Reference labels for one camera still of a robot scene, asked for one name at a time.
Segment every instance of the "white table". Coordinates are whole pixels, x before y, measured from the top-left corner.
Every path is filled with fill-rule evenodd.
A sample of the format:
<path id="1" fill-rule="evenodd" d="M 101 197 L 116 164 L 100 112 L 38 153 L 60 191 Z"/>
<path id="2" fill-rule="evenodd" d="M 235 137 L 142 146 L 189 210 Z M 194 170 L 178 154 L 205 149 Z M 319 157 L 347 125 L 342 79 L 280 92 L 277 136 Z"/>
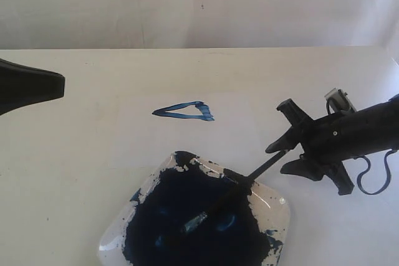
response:
<path id="1" fill-rule="evenodd" d="M 333 87 L 348 92 L 358 109 L 399 93 L 399 68 L 377 47 L 4 50 L 0 57 L 66 77 L 64 98 L 0 116 L 0 264 L 7 266 L 99 265 L 104 230 L 164 158 L 190 150 L 247 174 L 288 129 L 276 111 L 287 98 L 318 118 Z M 203 99 L 215 121 L 146 111 L 181 98 Z M 229 107 L 233 100 L 236 111 L 212 106 L 226 101 Z M 147 115 L 148 122 L 163 122 L 166 132 L 177 128 L 175 135 L 157 137 L 163 131 L 147 124 Z M 226 139 L 197 144 L 195 136 L 181 133 L 190 126 L 204 134 L 213 132 L 209 128 L 226 132 Z M 230 129 L 246 132 L 245 142 L 232 138 Z M 383 194 L 365 196 L 355 188 L 340 197 L 328 178 L 314 183 L 279 174 L 283 162 L 299 153 L 289 153 L 259 178 L 291 207 L 280 266 L 396 265 L 398 157 L 390 158 L 393 181 Z M 371 157 L 366 188 L 383 184 L 382 157 Z M 345 165 L 354 181 L 365 168 L 361 161 Z"/>

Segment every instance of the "paint palette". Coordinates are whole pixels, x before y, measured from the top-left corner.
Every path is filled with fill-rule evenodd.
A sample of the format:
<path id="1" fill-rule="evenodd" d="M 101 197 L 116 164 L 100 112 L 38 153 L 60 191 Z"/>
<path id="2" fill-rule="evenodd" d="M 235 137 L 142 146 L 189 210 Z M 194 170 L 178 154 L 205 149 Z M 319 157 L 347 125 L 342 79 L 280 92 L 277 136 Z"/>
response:
<path id="1" fill-rule="evenodd" d="M 224 168 L 185 151 L 173 153 L 123 207 L 101 238 L 104 266 L 277 265 L 290 219 L 286 200 L 253 184 L 183 240 L 163 242 L 236 183 Z"/>

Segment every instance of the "table surface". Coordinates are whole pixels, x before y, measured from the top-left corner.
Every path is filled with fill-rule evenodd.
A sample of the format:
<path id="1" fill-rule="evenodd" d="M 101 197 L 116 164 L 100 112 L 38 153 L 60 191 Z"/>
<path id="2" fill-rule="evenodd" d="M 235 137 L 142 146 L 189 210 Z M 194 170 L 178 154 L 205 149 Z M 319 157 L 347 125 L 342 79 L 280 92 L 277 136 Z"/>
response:
<path id="1" fill-rule="evenodd" d="M 399 93 L 399 68 L 378 47 L 2 50 L 0 57 L 66 77 L 64 98 L 0 117 L 0 261 L 7 266 L 100 265 L 105 229 L 171 152 L 192 151 L 247 174 L 288 129 L 276 111 L 287 98 L 318 118 L 334 87 L 358 109 Z M 151 115 L 183 99 L 204 100 L 215 121 Z M 383 194 L 355 188 L 340 197 L 328 178 L 279 174 L 299 153 L 259 178 L 291 207 L 280 266 L 395 265 L 399 159 L 390 158 L 393 180 Z M 366 188 L 383 184 L 382 157 L 371 155 Z M 354 181 L 365 168 L 345 165 Z"/>

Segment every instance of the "white wall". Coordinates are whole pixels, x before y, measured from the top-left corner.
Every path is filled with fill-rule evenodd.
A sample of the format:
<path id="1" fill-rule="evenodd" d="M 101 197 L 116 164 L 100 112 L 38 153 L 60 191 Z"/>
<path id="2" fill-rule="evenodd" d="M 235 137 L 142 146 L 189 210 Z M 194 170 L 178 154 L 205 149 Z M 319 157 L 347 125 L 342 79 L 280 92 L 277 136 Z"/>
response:
<path id="1" fill-rule="evenodd" d="M 399 0 L 0 0 L 0 48 L 369 45 Z"/>

